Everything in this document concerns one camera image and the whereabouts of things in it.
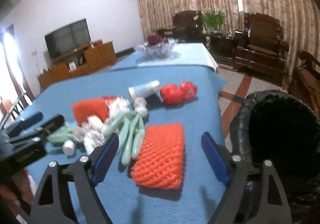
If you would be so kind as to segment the white tissue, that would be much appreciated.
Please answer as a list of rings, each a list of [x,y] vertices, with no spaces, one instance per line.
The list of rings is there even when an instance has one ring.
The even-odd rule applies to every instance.
[[[87,155],[90,155],[97,147],[103,146],[106,142],[102,133],[104,126],[99,117],[89,116],[86,122],[73,129],[73,140],[83,145]]]
[[[129,112],[130,102],[127,99],[124,99],[122,96],[105,96],[103,97],[105,101],[109,118],[114,118],[119,112]]]

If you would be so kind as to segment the orange foam net front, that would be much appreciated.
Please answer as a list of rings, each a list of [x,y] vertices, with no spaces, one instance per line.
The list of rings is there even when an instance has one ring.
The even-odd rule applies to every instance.
[[[179,189],[184,174],[183,125],[150,125],[131,178],[138,186],[155,189]]]

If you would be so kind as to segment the orange foam net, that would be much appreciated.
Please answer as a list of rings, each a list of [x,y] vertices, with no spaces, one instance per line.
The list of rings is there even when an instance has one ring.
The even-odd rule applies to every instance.
[[[183,125],[150,125],[131,178],[138,186],[155,189],[179,189],[184,174]]]
[[[102,122],[109,117],[108,106],[103,98],[87,99],[72,104],[72,112],[78,126],[89,116],[97,116]]]

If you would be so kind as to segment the black trash bin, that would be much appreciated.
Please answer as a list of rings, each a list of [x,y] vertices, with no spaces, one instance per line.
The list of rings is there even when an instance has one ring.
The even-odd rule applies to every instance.
[[[232,151],[252,164],[270,160],[293,223],[319,223],[319,118],[279,90],[247,95],[230,124]]]

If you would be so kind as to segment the green rubber glove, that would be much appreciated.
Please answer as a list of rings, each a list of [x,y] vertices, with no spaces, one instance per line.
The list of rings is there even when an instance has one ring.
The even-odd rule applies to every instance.
[[[47,137],[52,146],[62,146],[66,141],[73,141],[73,126],[68,122]]]
[[[122,152],[121,164],[127,167],[132,160],[138,158],[145,138],[143,118],[136,111],[119,112],[110,124],[104,124],[102,133],[106,140],[111,134],[118,134],[117,153]]]

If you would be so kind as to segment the small white bottle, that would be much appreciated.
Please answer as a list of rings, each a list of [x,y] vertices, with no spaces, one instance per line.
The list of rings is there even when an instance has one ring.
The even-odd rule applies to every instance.
[[[75,149],[76,149],[75,143],[71,140],[65,141],[62,146],[62,151],[67,156],[74,156]]]

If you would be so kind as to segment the white tissue behind net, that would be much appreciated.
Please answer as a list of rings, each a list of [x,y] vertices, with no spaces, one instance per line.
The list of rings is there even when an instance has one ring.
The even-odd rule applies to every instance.
[[[122,96],[105,96],[103,97],[105,101],[109,118],[114,118],[119,112],[129,112],[130,102],[127,99],[124,99]]]

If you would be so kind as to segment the wooden TV cabinet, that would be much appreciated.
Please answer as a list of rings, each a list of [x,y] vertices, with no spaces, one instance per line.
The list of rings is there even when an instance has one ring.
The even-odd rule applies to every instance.
[[[38,76],[40,87],[46,89],[54,83],[93,74],[114,65],[117,58],[113,42],[99,40],[97,43],[99,45],[87,44],[51,60],[50,67]]]

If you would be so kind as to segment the small white crumpled wad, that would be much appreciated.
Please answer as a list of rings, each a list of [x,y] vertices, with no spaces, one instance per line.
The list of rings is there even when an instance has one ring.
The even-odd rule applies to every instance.
[[[134,100],[133,107],[135,108],[135,111],[142,117],[146,118],[148,117],[148,109],[146,107],[147,102],[143,97],[137,97]]]

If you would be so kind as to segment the blue tablecloth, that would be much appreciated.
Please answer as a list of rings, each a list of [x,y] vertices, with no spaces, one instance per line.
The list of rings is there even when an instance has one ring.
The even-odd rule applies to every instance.
[[[136,52],[104,73],[78,77],[56,83],[39,95],[22,117],[36,112],[49,120],[57,114],[75,124],[72,105],[78,101],[119,95],[123,101],[112,108],[111,117],[136,115],[129,87],[151,81],[162,86],[190,81],[197,95],[178,106],[165,106],[159,95],[147,99],[146,125],[183,126],[184,175],[179,189],[163,190],[137,186],[129,169],[114,158],[97,194],[113,223],[207,223],[224,192],[201,147],[202,134],[208,132],[223,143],[219,92],[225,85],[217,75],[218,65],[202,44],[178,44],[164,61],[145,61]]]

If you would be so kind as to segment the red plastic bag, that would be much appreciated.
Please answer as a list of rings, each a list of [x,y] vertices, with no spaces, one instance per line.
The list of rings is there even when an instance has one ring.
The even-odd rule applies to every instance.
[[[197,86],[192,82],[182,82],[180,86],[167,84],[160,90],[160,96],[167,106],[176,106],[197,95]]]

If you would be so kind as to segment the wooden chair far right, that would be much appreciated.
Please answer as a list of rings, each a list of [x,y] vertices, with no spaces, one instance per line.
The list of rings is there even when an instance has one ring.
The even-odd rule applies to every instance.
[[[313,68],[314,64],[319,67],[319,61],[304,50],[297,52],[297,58],[302,64],[293,70],[287,91],[307,104],[319,117],[319,72]]]

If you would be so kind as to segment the glass fruit bowl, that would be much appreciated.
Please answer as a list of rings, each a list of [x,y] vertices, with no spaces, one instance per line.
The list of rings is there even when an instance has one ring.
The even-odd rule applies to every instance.
[[[142,56],[144,60],[159,60],[168,58],[173,48],[178,44],[178,39],[167,39],[167,42],[160,42],[153,46],[148,41],[137,45],[134,50]]]

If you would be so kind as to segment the dark wooden side table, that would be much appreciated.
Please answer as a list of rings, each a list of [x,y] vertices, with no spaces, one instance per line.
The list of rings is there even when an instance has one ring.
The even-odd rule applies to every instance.
[[[219,63],[233,64],[238,40],[232,35],[206,34],[209,39],[208,51]]]

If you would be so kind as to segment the potted green plant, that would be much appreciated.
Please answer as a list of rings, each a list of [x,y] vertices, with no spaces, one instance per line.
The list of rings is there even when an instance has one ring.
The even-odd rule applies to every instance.
[[[201,19],[206,32],[217,34],[222,32],[222,27],[225,25],[226,15],[222,9],[207,8],[202,12]]]

